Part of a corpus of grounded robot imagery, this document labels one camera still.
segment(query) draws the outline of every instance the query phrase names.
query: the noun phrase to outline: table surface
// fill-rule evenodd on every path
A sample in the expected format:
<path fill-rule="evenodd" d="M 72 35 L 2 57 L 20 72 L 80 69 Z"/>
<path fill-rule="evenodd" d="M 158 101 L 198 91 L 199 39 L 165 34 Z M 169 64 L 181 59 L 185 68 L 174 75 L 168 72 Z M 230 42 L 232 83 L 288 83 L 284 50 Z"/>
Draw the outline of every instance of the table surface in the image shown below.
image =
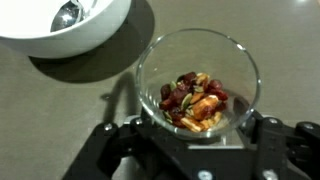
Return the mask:
<path fill-rule="evenodd" d="M 258 111 L 320 123 L 319 19 L 317 0 L 134 0 L 112 39 L 84 55 L 47 62 L 0 45 L 0 179 L 61 179 L 97 124 L 139 113 L 133 80 L 146 45 L 187 27 L 249 50 L 263 82 Z"/>

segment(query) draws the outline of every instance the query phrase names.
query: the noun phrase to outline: mixed nuts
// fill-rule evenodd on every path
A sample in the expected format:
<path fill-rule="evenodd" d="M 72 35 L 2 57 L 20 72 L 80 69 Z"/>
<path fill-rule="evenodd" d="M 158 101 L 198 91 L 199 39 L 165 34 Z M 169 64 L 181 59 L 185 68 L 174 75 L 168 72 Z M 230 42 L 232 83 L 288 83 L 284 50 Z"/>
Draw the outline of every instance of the mixed nuts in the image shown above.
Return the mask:
<path fill-rule="evenodd" d="M 190 72 L 161 87 L 159 108 L 165 119 L 179 128 L 206 131 L 216 125 L 226 109 L 228 94 L 219 80 L 205 73 Z"/>

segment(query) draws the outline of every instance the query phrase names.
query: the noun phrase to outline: clear glass bowl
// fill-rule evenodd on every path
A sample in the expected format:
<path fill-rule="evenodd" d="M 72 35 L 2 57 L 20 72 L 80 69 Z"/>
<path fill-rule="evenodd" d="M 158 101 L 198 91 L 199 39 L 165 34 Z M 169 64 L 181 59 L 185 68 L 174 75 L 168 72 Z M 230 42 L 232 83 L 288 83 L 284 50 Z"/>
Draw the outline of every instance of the clear glass bowl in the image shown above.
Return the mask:
<path fill-rule="evenodd" d="M 229 95 L 220 125 L 206 132 L 171 125 L 158 106 L 161 87 L 192 71 L 219 79 Z M 260 85 L 258 68 L 249 52 L 230 36 L 208 29 L 182 29 L 159 37 L 141 55 L 136 74 L 138 96 L 146 112 L 168 131 L 191 139 L 221 135 L 246 121 L 258 101 Z"/>

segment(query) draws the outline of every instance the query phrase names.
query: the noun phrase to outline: screw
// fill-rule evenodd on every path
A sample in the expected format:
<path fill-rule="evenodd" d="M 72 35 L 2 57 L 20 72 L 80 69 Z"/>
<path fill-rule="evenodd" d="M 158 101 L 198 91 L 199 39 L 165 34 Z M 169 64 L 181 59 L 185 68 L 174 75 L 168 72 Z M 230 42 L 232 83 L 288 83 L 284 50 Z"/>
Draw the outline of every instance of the screw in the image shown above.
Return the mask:
<path fill-rule="evenodd" d="M 104 126 L 104 130 L 109 131 L 110 129 L 112 129 L 112 124 L 107 124 Z"/>
<path fill-rule="evenodd" d="M 200 180 L 213 180 L 211 172 L 206 170 L 199 171 L 198 177 Z"/>
<path fill-rule="evenodd" d="M 278 180 L 277 174 L 272 169 L 264 170 L 262 174 L 265 180 Z"/>
<path fill-rule="evenodd" d="M 136 120 L 136 124 L 137 124 L 137 125 L 142 124 L 141 119 L 137 119 L 137 120 Z"/>
<path fill-rule="evenodd" d="M 278 123 L 278 121 L 275 120 L 275 119 L 269 119 L 269 121 L 270 121 L 272 124 L 277 124 L 277 123 Z"/>
<path fill-rule="evenodd" d="M 312 124 L 304 124 L 304 127 L 307 129 L 313 129 Z"/>
<path fill-rule="evenodd" d="M 246 128 L 246 127 L 247 127 L 246 122 L 242 123 L 242 124 L 241 124 L 241 127 L 242 127 L 243 129 Z"/>

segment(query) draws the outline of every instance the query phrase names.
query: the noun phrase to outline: white bowl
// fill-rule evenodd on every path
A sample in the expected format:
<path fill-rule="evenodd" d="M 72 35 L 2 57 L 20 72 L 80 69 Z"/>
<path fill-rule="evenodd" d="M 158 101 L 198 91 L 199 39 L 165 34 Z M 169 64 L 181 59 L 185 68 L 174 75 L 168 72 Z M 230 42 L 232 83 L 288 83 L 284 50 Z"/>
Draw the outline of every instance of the white bowl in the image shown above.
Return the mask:
<path fill-rule="evenodd" d="M 53 33 L 1 31 L 0 43 L 32 57 L 57 59 L 76 56 L 111 37 L 127 17 L 130 5 L 131 0 L 97 0 L 91 16 L 76 25 Z"/>

